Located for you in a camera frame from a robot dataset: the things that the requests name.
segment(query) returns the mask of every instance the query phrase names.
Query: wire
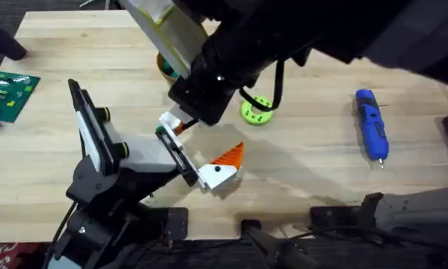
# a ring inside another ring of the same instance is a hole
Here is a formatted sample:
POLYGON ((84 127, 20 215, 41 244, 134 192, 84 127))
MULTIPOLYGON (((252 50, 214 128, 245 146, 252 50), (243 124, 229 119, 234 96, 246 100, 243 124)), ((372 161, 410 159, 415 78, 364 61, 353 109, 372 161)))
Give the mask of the wire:
POLYGON ((153 247, 155 247, 157 244, 159 243, 159 240, 155 240, 146 250, 143 251, 143 253, 139 256, 139 258, 137 259, 137 261, 135 261, 135 265, 134 268, 138 265, 138 263, 140 262, 140 260, 143 259, 143 257, 146 256, 146 254, 150 251, 150 249, 152 249, 153 247))
POLYGON ((335 226, 335 227, 328 227, 328 228, 323 228, 323 229, 315 229, 312 232, 306 232, 301 235, 296 235, 296 236, 291 237, 290 239, 305 238, 305 237, 308 237, 311 235, 324 235, 327 232, 340 231, 340 230, 367 232, 370 234, 379 235, 382 238, 392 239, 394 241, 404 241, 404 242, 408 242, 411 244, 422 245, 424 247, 448 248, 447 244, 442 244, 442 243, 438 243, 438 242, 434 242, 434 241, 427 241, 427 240, 418 239, 418 238, 411 238, 411 237, 403 236, 403 235, 394 235, 394 234, 390 234, 388 232, 382 231, 380 229, 373 229, 373 228, 367 228, 367 227, 362 227, 362 226, 335 226))
POLYGON ((215 248, 219 248, 219 247, 226 247, 226 246, 230 246, 232 244, 237 244, 237 243, 241 243, 242 239, 237 239, 237 240, 232 240, 229 242, 224 242, 224 243, 220 243, 220 244, 215 244, 209 247, 203 247, 200 250, 180 250, 180 251, 169 251, 169 252, 165 252, 165 251, 158 251, 158 250, 150 250, 150 253, 155 253, 155 254, 162 254, 162 255, 179 255, 179 254, 198 254, 198 253, 203 253, 206 252, 208 250, 212 250, 215 248))
POLYGON ((49 247, 46 251, 46 257, 44 258, 44 263, 43 263, 42 269, 47 269, 47 267, 49 266, 49 263, 51 262, 51 255, 52 255, 52 251, 54 250, 54 246, 56 245, 56 242, 58 241, 59 235, 61 235, 61 233, 62 233, 64 224, 66 224, 70 215, 73 213, 74 208, 76 208, 76 205, 77 205, 77 203, 73 202, 73 204, 67 210, 66 215, 64 215, 64 218, 62 219, 61 223, 59 223, 58 230, 56 230, 56 233, 54 234, 54 237, 52 238, 51 244, 49 245, 49 247))

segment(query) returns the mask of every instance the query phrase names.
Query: wooden table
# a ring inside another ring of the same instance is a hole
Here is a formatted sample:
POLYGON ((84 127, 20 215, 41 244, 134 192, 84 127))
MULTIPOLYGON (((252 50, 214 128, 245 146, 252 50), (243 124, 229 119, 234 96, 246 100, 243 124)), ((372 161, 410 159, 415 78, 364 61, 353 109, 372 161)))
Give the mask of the wooden table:
MULTIPOLYGON (((122 132, 151 135, 172 101, 156 49, 126 11, 30 12, 16 37, 29 56, 5 59, 1 70, 42 80, 18 120, 0 128, 0 241, 48 241, 70 204, 64 193, 80 159, 67 79, 108 106, 122 132)), ((271 96, 273 75, 266 70, 251 92, 271 96)), ((308 224, 314 205, 448 187, 440 124, 448 100, 439 83, 368 61, 347 66, 318 52, 305 68, 289 61, 285 77, 269 124, 246 124, 236 95, 218 126, 197 126, 182 137, 200 164, 244 141, 239 179, 217 194, 175 179, 145 203, 187 207, 190 238, 233 238, 243 218, 261 219, 282 236, 308 224), (362 153, 352 104, 361 88, 374 91, 386 122, 391 151, 384 170, 362 153)))

